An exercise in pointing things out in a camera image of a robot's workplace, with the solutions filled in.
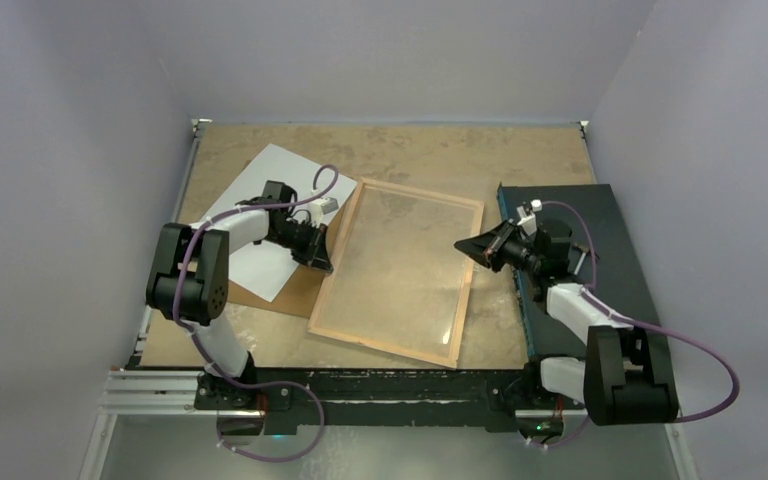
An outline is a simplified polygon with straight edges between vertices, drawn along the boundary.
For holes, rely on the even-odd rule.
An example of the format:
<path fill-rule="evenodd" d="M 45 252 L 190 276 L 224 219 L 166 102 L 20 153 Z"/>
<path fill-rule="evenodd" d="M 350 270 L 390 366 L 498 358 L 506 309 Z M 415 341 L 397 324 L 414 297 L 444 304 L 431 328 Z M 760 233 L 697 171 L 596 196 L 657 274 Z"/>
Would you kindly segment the printed photo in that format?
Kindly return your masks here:
<path fill-rule="evenodd" d="M 204 215 L 213 218 L 232 209 L 236 203 L 262 194 L 269 180 L 292 187 L 301 199 L 327 187 L 334 179 L 331 171 L 316 177 L 320 165 L 277 145 L 265 147 L 244 168 Z M 285 248 L 270 242 L 231 249 L 229 280 L 256 297 L 271 302 L 296 272 L 299 263 Z"/>

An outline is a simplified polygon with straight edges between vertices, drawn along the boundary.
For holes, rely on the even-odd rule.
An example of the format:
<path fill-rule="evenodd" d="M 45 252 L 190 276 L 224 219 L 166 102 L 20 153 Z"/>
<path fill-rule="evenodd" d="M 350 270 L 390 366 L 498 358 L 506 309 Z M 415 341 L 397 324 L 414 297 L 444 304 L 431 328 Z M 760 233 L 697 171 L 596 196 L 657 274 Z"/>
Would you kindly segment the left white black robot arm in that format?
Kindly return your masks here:
<path fill-rule="evenodd" d="M 205 361 L 205 371 L 221 381 L 219 395 L 232 408 L 257 399 L 254 360 L 231 339 L 224 315 L 230 294 L 230 256 L 264 242 L 285 249 L 296 263 L 329 274 L 328 226 L 314 211 L 331 213 L 333 198 L 317 192 L 306 201 L 279 181 L 261 195 L 196 225 L 166 223 L 158 235 L 145 291 L 146 303 L 181 327 Z"/>

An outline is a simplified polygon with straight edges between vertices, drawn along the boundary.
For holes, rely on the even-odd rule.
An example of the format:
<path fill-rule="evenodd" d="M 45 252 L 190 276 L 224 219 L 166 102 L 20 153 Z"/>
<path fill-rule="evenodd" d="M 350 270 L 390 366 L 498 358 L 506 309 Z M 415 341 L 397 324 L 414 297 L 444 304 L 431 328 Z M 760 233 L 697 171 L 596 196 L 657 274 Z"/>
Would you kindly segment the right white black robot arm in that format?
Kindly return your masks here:
<path fill-rule="evenodd" d="M 550 219 L 531 228 L 504 221 L 454 247 L 494 272 L 508 265 L 525 273 L 532 303 L 585 348 L 580 357 L 540 358 L 539 369 L 521 381 L 529 404 L 544 407 L 562 394 L 583 403 L 599 426 L 677 419 L 675 380 L 666 355 L 651 345 L 646 329 L 620 322 L 617 314 L 588 298 L 588 288 L 570 267 L 568 224 Z"/>

